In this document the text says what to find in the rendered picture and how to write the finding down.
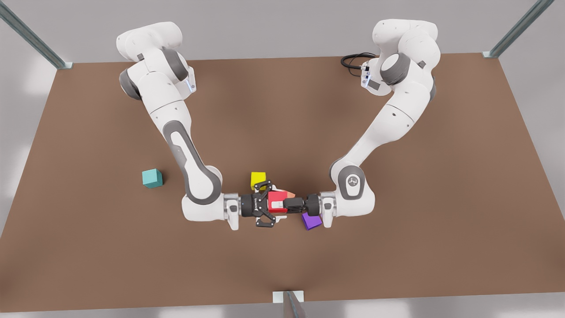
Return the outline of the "red wooden cube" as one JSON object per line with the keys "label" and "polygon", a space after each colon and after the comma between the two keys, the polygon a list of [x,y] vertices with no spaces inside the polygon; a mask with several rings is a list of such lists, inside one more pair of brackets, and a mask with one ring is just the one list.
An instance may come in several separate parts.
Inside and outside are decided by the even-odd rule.
{"label": "red wooden cube", "polygon": [[285,190],[278,190],[278,191],[271,191],[268,193],[267,195],[268,197],[268,211],[270,213],[286,213],[288,211],[287,208],[285,208],[284,211],[271,211],[271,201],[284,201],[287,198],[294,198],[295,194],[294,193],[289,193],[288,191]]}

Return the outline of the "purple wooden cube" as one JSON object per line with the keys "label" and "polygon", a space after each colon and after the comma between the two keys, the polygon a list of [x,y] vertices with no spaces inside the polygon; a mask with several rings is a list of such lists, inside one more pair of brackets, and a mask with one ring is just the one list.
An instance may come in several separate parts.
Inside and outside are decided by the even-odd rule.
{"label": "purple wooden cube", "polygon": [[311,230],[322,225],[322,219],[319,216],[310,216],[307,212],[302,213],[302,222],[306,230]]}

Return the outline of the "teal blue wooden cube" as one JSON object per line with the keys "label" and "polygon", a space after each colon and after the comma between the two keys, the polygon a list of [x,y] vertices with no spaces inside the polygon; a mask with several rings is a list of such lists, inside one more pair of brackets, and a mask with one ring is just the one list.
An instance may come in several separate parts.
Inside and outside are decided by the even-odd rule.
{"label": "teal blue wooden cube", "polygon": [[158,169],[150,169],[142,172],[143,185],[148,189],[154,189],[163,185],[163,175]]}

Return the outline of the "silver frame post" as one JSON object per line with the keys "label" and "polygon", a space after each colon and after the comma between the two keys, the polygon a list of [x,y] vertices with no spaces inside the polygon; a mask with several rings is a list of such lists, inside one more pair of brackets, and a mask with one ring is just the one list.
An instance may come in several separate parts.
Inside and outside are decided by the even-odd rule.
{"label": "silver frame post", "polygon": [[272,300],[282,304],[283,318],[308,318],[302,306],[304,291],[273,291]]}
{"label": "silver frame post", "polygon": [[482,52],[485,59],[497,59],[518,39],[520,35],[553,4],[555,0],[536,0],[514,26],[490,50]]}
{"label": "silver frame post", "polygon": [[72,62],[65,62],[58,56],[58,54],[41,40],[2,0],[0,0],[0,18],[57,70],[70,70],[73,67]]}

